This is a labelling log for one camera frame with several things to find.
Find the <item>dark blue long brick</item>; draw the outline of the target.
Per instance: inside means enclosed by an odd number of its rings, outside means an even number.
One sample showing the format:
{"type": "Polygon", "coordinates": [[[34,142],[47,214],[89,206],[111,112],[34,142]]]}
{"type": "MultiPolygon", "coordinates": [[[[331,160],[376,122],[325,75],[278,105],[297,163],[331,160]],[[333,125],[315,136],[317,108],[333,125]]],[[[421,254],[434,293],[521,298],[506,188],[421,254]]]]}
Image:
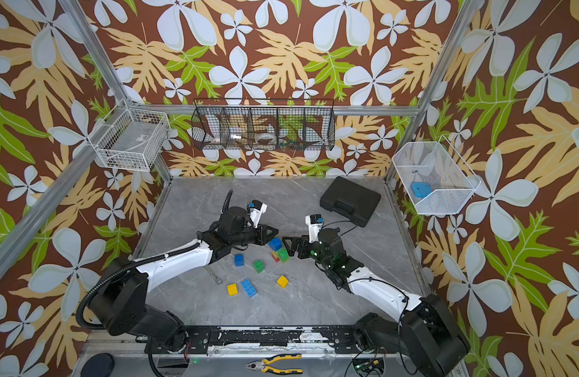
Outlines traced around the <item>dark blue long brick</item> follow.
{"type": "Polygon", "coordinates": [[[267,244],[274,252],[277,252],[283,248],[283,242],[278,237],[274,237],[267,244]]]}

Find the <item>blue square brick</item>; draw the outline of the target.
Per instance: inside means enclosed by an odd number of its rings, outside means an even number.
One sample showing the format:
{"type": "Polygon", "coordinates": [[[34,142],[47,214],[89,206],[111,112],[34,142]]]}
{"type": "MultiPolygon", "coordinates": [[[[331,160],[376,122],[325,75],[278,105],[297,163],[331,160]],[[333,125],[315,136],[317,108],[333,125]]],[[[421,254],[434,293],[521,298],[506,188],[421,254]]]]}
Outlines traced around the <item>blue square brick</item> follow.
{"type": "Polygon", "coordinates": [[[236,254],[234,256],[234,265],[237,267],[245,265],[244,256],[242,254],[236,254]]]}

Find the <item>green square brick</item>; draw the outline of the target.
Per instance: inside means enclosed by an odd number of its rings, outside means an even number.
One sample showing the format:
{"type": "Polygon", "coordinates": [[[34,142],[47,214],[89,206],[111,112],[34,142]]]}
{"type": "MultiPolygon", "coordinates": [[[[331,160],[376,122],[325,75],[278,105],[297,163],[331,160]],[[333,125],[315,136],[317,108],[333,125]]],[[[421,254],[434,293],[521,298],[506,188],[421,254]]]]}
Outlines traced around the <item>green square brick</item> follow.
{"type": "Polygon", "coordinates": [[[262,273],[265,270],[264,262],[260,259],[253,262],[253,268],[257,273],[262,273]]]}
{"type": "Polygon", "coordinates": [[[286,248],[280,248],[277,252],[278,258],[282,263],[286,263],[289,261],[290,256],[286,248]]]}

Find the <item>light blue long brick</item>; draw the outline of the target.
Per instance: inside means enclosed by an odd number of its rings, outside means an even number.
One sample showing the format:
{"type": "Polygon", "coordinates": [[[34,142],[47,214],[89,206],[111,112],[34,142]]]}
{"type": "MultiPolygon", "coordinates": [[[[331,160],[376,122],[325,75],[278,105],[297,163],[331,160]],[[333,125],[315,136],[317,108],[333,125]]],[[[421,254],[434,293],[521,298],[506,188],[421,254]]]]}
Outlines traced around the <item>light blue long brick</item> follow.
{"type": "Polygon", "coordinates": [[[242,281],[241,286],[249,298],[253,298],[253,296],[257,294],[256,288],[253,286],[252,282],[249,279],[245,279],[244,281],[242,281]]]}

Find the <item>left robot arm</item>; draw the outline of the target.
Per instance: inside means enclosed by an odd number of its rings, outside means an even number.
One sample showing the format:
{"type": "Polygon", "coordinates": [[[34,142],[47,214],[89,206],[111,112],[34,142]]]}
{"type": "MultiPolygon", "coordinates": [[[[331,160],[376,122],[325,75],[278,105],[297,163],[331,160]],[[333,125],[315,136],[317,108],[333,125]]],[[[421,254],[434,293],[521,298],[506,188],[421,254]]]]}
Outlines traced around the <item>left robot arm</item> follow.
{"type": "Polygon", "coordinates": [[[176,276],[220,261],[234,248],[263,246],[278,234],[278,229],[261,222],[265,203],[254,200],[245,207],[232,207],[231,198],[231,194],[226,196],[220,218],[206,231],[197,232],[194,240],[148,258],[112,262],[80,300],[77,323],[111,336],[145,337],[172,353],[184,350],[185,323],[169,311],[148,305],[148,293],[176,276]]]}

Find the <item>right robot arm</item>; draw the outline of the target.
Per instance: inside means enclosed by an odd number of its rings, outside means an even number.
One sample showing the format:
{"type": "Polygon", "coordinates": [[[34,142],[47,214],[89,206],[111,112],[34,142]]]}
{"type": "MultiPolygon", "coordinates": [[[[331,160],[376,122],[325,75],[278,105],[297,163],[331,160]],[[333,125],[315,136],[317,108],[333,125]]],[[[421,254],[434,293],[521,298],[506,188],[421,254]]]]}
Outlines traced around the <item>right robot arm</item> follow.
{"type": "Polygon", "coordinates": [[[282,242],[289,255],[314,260],[337,289],[365,298],[390,317],[369,313],[353,325],[360,350],[407,357],[424,376],[449,375],[470,352],[468,339],[438,296],[408,293],[374,274],[347,253],[338,229],[282,242]]]}

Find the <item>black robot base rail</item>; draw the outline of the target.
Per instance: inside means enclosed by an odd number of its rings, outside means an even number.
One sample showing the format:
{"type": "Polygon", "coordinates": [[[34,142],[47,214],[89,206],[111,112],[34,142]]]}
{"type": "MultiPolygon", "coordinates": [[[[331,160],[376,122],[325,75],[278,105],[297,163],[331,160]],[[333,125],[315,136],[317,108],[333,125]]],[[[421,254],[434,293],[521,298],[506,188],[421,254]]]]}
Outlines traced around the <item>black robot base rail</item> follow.
{"type": "Polygon", "coordinates": [[[316,357],[360,351],[395,353],[398,344],[396,325],[377,319],[374,326],[187,326],[172,340],[154,341],[146,350],[162,356],[209,358],[277,353],[316,357]]]}

